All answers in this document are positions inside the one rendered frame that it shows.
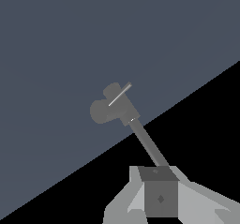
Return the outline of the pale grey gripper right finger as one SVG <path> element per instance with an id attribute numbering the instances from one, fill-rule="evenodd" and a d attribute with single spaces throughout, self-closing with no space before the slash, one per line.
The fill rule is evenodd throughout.
<path id="1" fill-rule="evenodd" d="M 176 166 L 178 218 L 183 224 L 240 224 L 240 202 L 191 182 Z"/>

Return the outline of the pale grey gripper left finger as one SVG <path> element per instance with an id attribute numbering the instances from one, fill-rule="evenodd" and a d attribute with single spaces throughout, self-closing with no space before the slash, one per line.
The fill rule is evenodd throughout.
<path id="1" fill-rule="evenodd" d="M 129 182 L 106 206 L 103 224 L 148 224 L 144 212 L 144 183 L 136 166 L 129 167 Z"/>

